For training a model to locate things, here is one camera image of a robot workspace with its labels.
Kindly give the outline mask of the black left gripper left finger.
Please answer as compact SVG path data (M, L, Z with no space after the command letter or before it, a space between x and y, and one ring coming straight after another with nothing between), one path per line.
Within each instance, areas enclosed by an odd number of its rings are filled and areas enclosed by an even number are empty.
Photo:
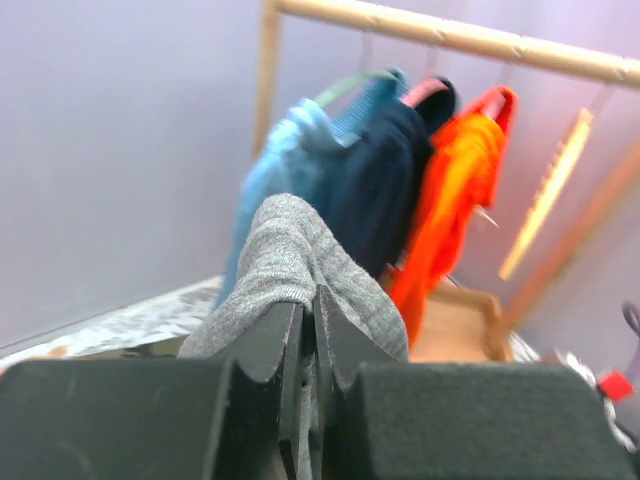
M209 359L35 360L1 378L5 479L292 479L304 309Z

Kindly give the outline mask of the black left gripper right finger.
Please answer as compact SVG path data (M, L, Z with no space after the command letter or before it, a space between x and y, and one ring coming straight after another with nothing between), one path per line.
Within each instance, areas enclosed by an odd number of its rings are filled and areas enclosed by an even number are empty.
M599 395L548 364L409 364L319 287L322 479L634 479Z

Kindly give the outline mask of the grey shorts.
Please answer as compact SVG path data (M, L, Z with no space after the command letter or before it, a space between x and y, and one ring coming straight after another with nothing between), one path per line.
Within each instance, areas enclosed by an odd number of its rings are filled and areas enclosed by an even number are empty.
M183 343L213 367L214 476L254 479L275 453L292 479L399 479L404 422L387 399L408 340L380 285L319 214L290 194L267 198L236 283Z

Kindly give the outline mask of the cream yellow hanger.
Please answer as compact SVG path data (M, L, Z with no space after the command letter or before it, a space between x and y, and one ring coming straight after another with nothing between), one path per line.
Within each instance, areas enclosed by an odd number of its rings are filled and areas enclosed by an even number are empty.
M512 277L539 235L584 151L593 120L593 111L581 109L565 138L558 143L554 159L548 164L524 223L499 269L502 280Z

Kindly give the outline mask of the navy blue shorts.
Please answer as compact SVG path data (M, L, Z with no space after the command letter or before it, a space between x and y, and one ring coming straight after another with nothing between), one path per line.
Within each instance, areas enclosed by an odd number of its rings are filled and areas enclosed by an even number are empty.
M435 93L416 107L397 100L375 115L334 181L322 218L350 257L372 277L396 262L407 240L431 136L455 110L457 95Z

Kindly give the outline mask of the light blue shorts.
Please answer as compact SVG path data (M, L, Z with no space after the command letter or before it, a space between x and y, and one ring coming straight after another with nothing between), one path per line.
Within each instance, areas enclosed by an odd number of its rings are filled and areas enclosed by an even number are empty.
M225 278L214 307L220 306L234 288L252 219L265 198L291 193L317 211L324 209L330 182L337 178L375 115L408 92L409 80L402 70L386 71L398 80L365 82L325 108L314 103L317 95L303 98L273 126L241 189Z

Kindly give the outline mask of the orange shorts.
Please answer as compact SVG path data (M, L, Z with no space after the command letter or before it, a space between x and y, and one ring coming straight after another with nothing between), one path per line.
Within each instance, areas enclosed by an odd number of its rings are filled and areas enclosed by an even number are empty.
M508 104L497 121L478 112L485 96L502 89ZM493 206L518 97L490 88L431 136L434 155L423 174L406 258L392 274L389 295L414 349L425 320L426 299L456 266L478 207Z

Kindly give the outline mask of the pink hanger on navy shorts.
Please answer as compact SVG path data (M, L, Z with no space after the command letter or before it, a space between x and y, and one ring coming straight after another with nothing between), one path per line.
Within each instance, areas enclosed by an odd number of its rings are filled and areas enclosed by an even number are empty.
M449 87L442 80L436 77L431 77L413 87L402 97L401 101L409 107L416 107L433 94L448 90Z

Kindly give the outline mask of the green hanger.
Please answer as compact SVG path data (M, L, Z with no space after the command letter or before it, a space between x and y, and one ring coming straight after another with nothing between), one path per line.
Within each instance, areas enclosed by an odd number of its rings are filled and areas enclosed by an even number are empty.
M321 93L319 93L314 99L314 103L320 108L325 108L335 100L346 95L359 85L377 79L390 80L396 82L398 77L393 73L386 70L369 70L347 76L337 81L332 86L328 87Z

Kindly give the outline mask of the pink hanger on orange shorts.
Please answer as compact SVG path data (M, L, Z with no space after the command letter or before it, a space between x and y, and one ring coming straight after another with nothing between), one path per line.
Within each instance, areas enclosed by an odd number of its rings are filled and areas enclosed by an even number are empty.
M508 97L502 89L489 92L478 107L478 112L484 116L497 121L508 104Z

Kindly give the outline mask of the wooden clothes rack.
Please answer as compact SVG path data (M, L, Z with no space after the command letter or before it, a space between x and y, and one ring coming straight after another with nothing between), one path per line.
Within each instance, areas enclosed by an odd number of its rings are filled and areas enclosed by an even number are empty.
M639 63L635 59L404 10L375 7L363 1L268 1L262 19L256 148L261 148L265 142L271 116L280 19L284 15L600 81L606 86L637 88L639 85ZM414 353L423 349L424 311L429 298L481 298L478 291L447 287L441 284L438 275L423 273L423 268L431 265L437 266L441 273L447 273L460 252L473 212L492 204L509 126L482 115L479 109L478 104L473 104L437 133L436 158L423 177L422 207L417 212L410 237L408 262L392 278L391 295L406 321ZM513 273L555 205L586 145L594 117L595 112L590 108L577 115L500 270L502 278ZM601 182L587 206L507 308L502 308L496 298L485 297L490 312L481 342L485 358L510 359L509 334L552 286L574 254L613 213L638 175L639 156L631 153Z

